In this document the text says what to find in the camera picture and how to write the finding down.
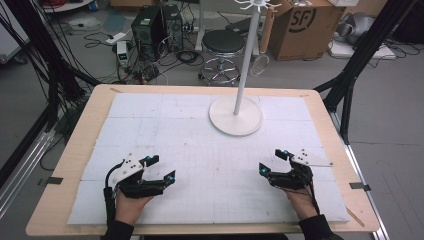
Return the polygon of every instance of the black stool seat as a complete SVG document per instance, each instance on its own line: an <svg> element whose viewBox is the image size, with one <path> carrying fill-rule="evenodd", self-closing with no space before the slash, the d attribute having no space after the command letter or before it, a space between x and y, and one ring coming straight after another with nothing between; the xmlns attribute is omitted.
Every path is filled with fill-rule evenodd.
<svg viewBox="0 0 424 240"><path fill-rule="evenodd" d="M237 53L244 48L244 39L228 30L214 30L206 33L202 39L203 46L215 53Z"/></svg>

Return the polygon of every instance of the wire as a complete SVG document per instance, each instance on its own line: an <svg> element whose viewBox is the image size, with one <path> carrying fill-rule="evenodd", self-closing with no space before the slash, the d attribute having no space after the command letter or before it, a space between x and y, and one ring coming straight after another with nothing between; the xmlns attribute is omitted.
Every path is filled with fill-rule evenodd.
<svg viewBox="0 0 424 240"><path fill-rule="evenodd" d="M227 20L228 24L233 24L232 22L230 22L230 20L228 20L228 18L226 18L224 15L222 15L220 12L217 12L221 17L223 17L225 20Z"/></svg>
<svg viewBox="0 0 424 240"><path fill-rule="evenodd" d="M190 66L199 66L199 65L203 64L203 62L204 62L203 56L200 55L197 52L194 52L194 51L186 51L186 50L179 51L179 52L176 53L176 57L182 63L185 63L185 64L190 65ZM199 57L202 59L201 63L193 64L194 62L197 61L197 59Z"/></svg>
<svg viewBox="0 0 424 240"><path fill-rule="evenodd" d="M32 1L32 4L33 4L33 7L34 7L34 9L39 9L38 7L37 7L37 5L34 3L34 1ZM40 16L43 16L44 17L44 20L48 23L48 25L53 29L53 27L52 27L52 24L50 23L50 21L49 21L49 19L47 19L46 18L46 16L47 16L47 13L46 13L46 11L45 11L45 9L43 9L43 12L41 12L41 10L39 10L39 15ZM68 43L68 40L66 39L66 36L65 36L65 34L64 34L64 32L63 32L63 29L61 28L61 25L60 25L60 22L58 21L58 23L59 23L59 28L61 29L61 32L62 32L62 36L65 38L65 42L66 42L66 44L62 41L62 39L61 39L61 37L58 37L58 40L59 40L59 43L60 43L60 45L61 45L61 47L62 47L62 49L63 49L63 52L66 52L66 50L71 54L71 56L72 56L72 58L73 58L73 61L74 61L74 63L75 63L75 66L77 67L77 69L78 70L81 70L80 68L82 68L84 71L85 71L85 73L87 73L87 75L89 76L89 77L91 77L91 78L93 78L94 79L94 77L87 71L87 69L85 69L84 68L84 66L78 61L78 59L74 56L74 54L73 54L73 52L72 52L72 50L71 50L71 47L70 47L70 45L69 45L69 43Z"/></svg>
<svg viewBox="0 0 424 240"><path fill-rule="evenodd" d="M191 13L191 16L193 17L192 21L191 21L191 26L193 26L197 19L196 19L196 17L194 17L193 11L191 11L190 3L187 5L187 7L188 7L188 10Z"/></svg>
<svg viewBox="0 0 424 240"><path fill-rule="evenodd" d="M63 135L51 146L51 147L49 147L45 152L44 152L44 154L43 154L43 156L41 156L41 159L40 159L40 161L39 161L39 163L40 163L40 167L43 169L43 170L45 170L45 171L49 171L49 172L52 172L52 171L54 171L54 168L47 168L47 167L45 167L44 166L44 164L43 164L43 161L44 161L44 157L46 156L46 154L48 153L48 152L50 152L50 150L52 150L59 142L60 142L60 140L62 140L63 139Z"/></svg>
<svg viewBox="0 0 424 240"><path fill-rule="evenodd" d="M159 53L159 59L164 58L166 55L168 55L168 47L166 44L166 40L168 40L172 35L169 35L168 37L164 38L158 45L158 53Z"/></svg>
<svg viewBox="0 0 424 240"><path fill-rule="evenodd" d="M89 38L90 36L95 36L95 35L104 35L104 36L109 37L109 39L113 39L113 36L112 35L106 34L106 33L103 33L103 32L91 33L91 34L88 34L88 35L84 36L84 39L85 40L91 41L91 42L89 42L89 43L87 43L87 44L84 45L86 48L93 48L93 47L97 47L99 45L105 45L105 46L108 46L108 47L111 46L109 44L103 43L102 40L95 39L95 38Z"/></svg>

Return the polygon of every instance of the power strip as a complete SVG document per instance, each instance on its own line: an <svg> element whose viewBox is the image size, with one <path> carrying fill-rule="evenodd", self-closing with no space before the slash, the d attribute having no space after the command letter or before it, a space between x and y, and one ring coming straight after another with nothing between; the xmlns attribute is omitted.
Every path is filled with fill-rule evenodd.
<svg viewBox="0 0 424 240"><path fill-rule="evenodd" d="M120 33L116 34L115 36L113 36L113 39L106 39L106 42L109 43L109 44L114 44L119 39L125 37L125 35L127 35L127 34L120 32Z"/></svg>

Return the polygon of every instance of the gray floor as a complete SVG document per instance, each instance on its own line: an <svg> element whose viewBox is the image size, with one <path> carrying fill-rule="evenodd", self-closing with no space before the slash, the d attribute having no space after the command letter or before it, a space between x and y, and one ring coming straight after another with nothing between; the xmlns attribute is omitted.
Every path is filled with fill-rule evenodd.
<svg viewBox="0 0 424 240"><path fill-rule="evenodd" d="M72 12L84 16L85 11ZM89 13L105 21L110 11ZM124 29L128 29L129 20ZM95 77L115 70L110 48L87 49L83 35L68 36L82 65ZM260 77L249 76L247 87L312 89L337 76L346 60L327 54L316 61L276 62L271 57ZM205 86L197 78L198 67L181 65L167 72L169 85ZM422 239L424 192L424 54L380 61L368 66L357 81L350 121L350 142L391 239ZM159 78L159 84L165 84ZM0 65L0 163L8 159L44 109L46 99L30 64ZM63 151L61 141L44 158L54 167ZM0 220L1 239L98 239L97 237L32 238L26 235L28 220L43 192L43 181L51 172L37 166L9 210ZM342 234L346 239L371 239L368 234ZM291 239L302 239L290 235Z"/></svg>

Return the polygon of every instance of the electrical cable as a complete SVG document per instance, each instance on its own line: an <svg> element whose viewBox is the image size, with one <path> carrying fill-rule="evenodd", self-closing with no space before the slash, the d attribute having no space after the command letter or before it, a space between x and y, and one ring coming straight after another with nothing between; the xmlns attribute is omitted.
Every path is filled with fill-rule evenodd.
<svg viewBox="0 0 424 240"><path fill-rule="evenodd" d="M203 62L204 62L203 56L200 55L197 52L194 52L194 51L186 51L186 50L179 51L179 52L176 53L176 57L182 63L185 63L185 64L190 65L190 66L199 66L199 65L203 64ZM196 62L196 60L199 57L202 58L202 62L199 63L199 64L193 65L192 63Z"/></svg>
<svg viewBox="0 0 424 240"><path fill-rule="evenodd" d="M190 43L190 45L193 47L193 49L196 47L196 45L191 41L191 37L194 36L193 33L190 32L186 32L185 36L184 36L184 40L186 40L187 42Z"/></svg>
<svg viewBox="0 0 424 240"><path fill-rule="evenodd" d="M41 69L39 69L38 65L36 64L36 62L34 61L33 57L37 59L37 55L35 55L35 53L32 51L32 49L29 47L28 44L25 43L25 41L19 36L19 34L13 29L13 26L10 24L7 24L5 22L5 19L3 17L2 14L0 14L0 23L4 26L4 28L9 32L9 34L12 36L12 38L14 38L16 40L16 42L18 43L18 45L25 51L27 52L27 57L30 60L30 62L32 63L32 65L34 66L34 70L36 72L38 81L40 83L40 86L42 88L44 97L46 99L48 99L46 91L44 90L43 84L41 82L41 80L44 80L45 82L48 83L48 79L47 77L44 75L44 73L41 71Z"/></svg>
<svg viewBox="0 0 424 240"><path fill-rule="evenodd" d="M175 58L175 59L173 60L173 62L171 62L171 63L162 63L162 62L161 62L161 60L163 60L163 59L165 59L165 58L162 58L162 59L159 59L159 60L158 60L158 64L159 64L160 66L162 66L162 67L172 66L172 65L174 65L174 64L178 61L178 59L177 59L177 58Z"/></svg>
<svg viewBox="0 0 424 240"><path fill-rule="evenodd" d="M48 23L48 25L51 27L51 28L53 28L52 27L52 24L51 24L51 22L50 21L48 21L47 19L46 19L46 22ZM70 50L71 49L71 46L70 46L70 44L69 44L69 42L68 42L68 39L65 37L65 33L64 33L64 31L63 31L63 28L62 28L62 25L60 24L60 21L59 21L59 19L57 19L57 23L58 23L58 25L59 25L59 29L60 29L60 31L61 31L61 33L62 33L62 36L64 37L64 39L65 39L65 42L63 42L62 41L62 38L57 34L57 32L56 31L53 31L54 32L54 35L56 36L56 38L57 39L59 39L59 43L60 43L60 45L61 45L61 47L62 47L62 50L63 50L63 53L65 54L65 56L66 56L66 59L68 59L68 63L71 63L71 59L69 58L69 56L68 56L68 54L66 53L66 51L65 51L65 48L68 50L68 52L71 54L71 56L72 56L72 60L74 61L74 65L78 68L78 70L80 70L79 69L79 67L78 67L78 64L77 64L77 61L76 61L76 58L75 58L75 56L73 55L73 53L72 53L72 51Z"/></svg>
<svg viewBox="0 0 424 240"><path fill-rule="evenodd" d="M110 47L111 45L103 43L103 41L102 41L102 40L95 39L95 38L89 38L90 36L100 35L100 34L102 34L102 35L104 35L104 36L109 37L109 39L113 39L113 36L112 36L112 35L110 35L110 34L106 34L106 33L103 33L103 32L91 33L91 34L88 34L88 35L85 35L85 36L84 36L84 39L85 39L85 40L91 41L91 42L89 42L89 43L85 44L84 46L85 46L86 48L93 48L93 47L97 47L97 46L99 46L99 45L105 45L105 46Z"/></svg>
<svg viewBox="0 0 424 240"><path fill-rule="evenodd" d="M191 7L190 7L190 3L187 5L187 7L188 7L188 10L190 11L190 13L191 13L191 16L193 17L192 18L192 21L191 21L191 27L193 27L193 25L194 25L194 23L196 22L196 17L194 16L194 14L193 14L193 11L191 11Z"/></svg>
<svg viewBox="0 0 424 240"><path fill-rule="evenodd" d="M51 146L51 147L49 147L45 152L44 152L44 154L43 154L43 156L41 156L41 158L40 158L40 161L39 161L39 163L40 163L40 167L43 169L43 170L45 170L45 171L49 171L49 172L52 172L52 171L54 171L54 168L47 168L47 167L45 167L44 166L44 164L43 164L43 161L44 161L44 157L46 156L46 154L48 153L48 152L50 152L59 142L60 142L60 140L62 140L63 139L63 135Z"/></svg>
<svg viewBox="0 0 424 240"><path fill-rule="evenodd" d="M224 15L222 15L220 12L217 12L221 17L223 17L225 20L227 20L228 24L233 24L232 22L230 22L230 20L228 20L228 18L226 18Z"/></svg>
<svg viewBox="0 0 424 240"><path fill-rule="evenodd" d="M26 7L22 7L22 8L20 8L20 11L23 11L23 12L27 12L26 10L28 10L28 9L30 9L30 8L28 8L27 6ZM28 12L28 14L25 14L25 15L28 15L28 16L31 16L31 14L33 14L33 12ZM29 25L33 25L33 23L32 23L32 21L28 21L28 22L24 22L23 24L21 24L21 25L24 25L24 26L26 26L25 24L29 24ZM50 65L52 65L52 64L49 64L49 63L45 63L44 62L44 60L42 60L42 57L43 56L41 56L41 55L45 55L45 53L40 53L39 51L33 51L32 50L32 47L30 47L31 46L31 43L32 42L34 42L34 41L31 41L30 42L30 44L26 44L22 39L21 39L21 37L20 36L18 36L17 34L16 34L16 31L14 31L13 29L11 29L10 28L10 26L8 26L7 24L6 24L6 27L5 27L8 31L9 31L9 33L12 35L12 37L14 37L16 40L17 40L17 42L21 45L21 47L22 47L22 49L24 49L25 50L25 52L27 52L27 55L28 55L28 58L29 58L29 60L32 62L32 64L33 64L33 67L34 67L34 69L35 69L35 72L36 72L36 75L37 75L37 77L39 78L39 81L41 80L41 79L43 79L45 82L47 82L48 84L51 84L51 81L50 81L50 77L47 77L47 75L45 74L45 73L49 73L49 71L51 71L51 68L50 68ZM44 38L44 36L43 35L36 35L36 36L33 36L33 38L35 38L37 41L40 41L42 38ZM45 50L45 51L47 51L47 53L48 54L51 54L50 53L50 48L46 48L46 49L43 49L43 50ZM63 89L63 87L59 84L58 85L58 89L57 89L57 92L58 92L58 94L60 94L61 96L65 96L64 95L64 89ZM61 98L57 98L56 100L54 100L54 101L56 101L57 102L57 104L59 104L59 105L63 105L64 104L64 100L65 100L66 98L63 98L63 99L61 99Z"/></svg>
<svg viewBox="0 0 424 240"><path fill-rule="evenodd" d="M32 1L32 4L33 4L33 7L35 8L35 9L39 9L39 8L37 8L37 6L36 6L36 4L34 3L34 1ZM46 13L46 11L45 11L45 9L42 9L43 10L43 12L41 12L41 10L39 9L38 11L39 11L39 14L41 15L41 16L43 16L44 17L44 20L45 20L45 22L47 22L48 23L48 25L53 29L53 27L52 27L52 24L51 24L51 22L49 21L49 19L47 19L46 18L46 16L47 16L47 13ZM66 39L66 35L65 35L65 33L64 33L64 31L63 31L63 29L61 28L61 25L60 25L60 22L59 22L59 20L58 20L58 23L59 23L59 28L61 29L61 32L62 32L62 36L65 38L65 42L66 42L66 44L62 41L62 39L61 39L61 37L59 37L58 36L58 34L56 33L56 31L54 31L54 29L53 29L53 31L54 31L54 34L58 37L58 40L59 40L59 43L60 43L60 45L61 45L61 47L62 47L62 49L63 49L63 52L65 52L66 53L66 50L71 54L71 56L72 56L72 58L73 58L73 60L74 60L74 63L75 63L75 66L77 67L77 69L79 70L79 71L81 71L81 69L80 68L82 68L84 71L85 71L85 73L87 73L87 75L89 76L89 77L91 77L92 79L95 79L88 71L87 71L87 69L85 69L84 68L84 66L78 61L78 59L74 56L74 54L73 54L73 52L72 52L72 50L71 50L71 47L70 47L70 45L69 45L69 43L68 43L68 41L67 41L67 39Z"/></svg>
<svg viewBox="0 0 424 240"><path fill-rule="evenodd" d="M166 55L168 55L168 47L166 44L166 40L168 40L169 38L171 38L171 35L169 35L168 37L164 38L158 45L158 53L159 53L159 59L164 58Z"/></svg>

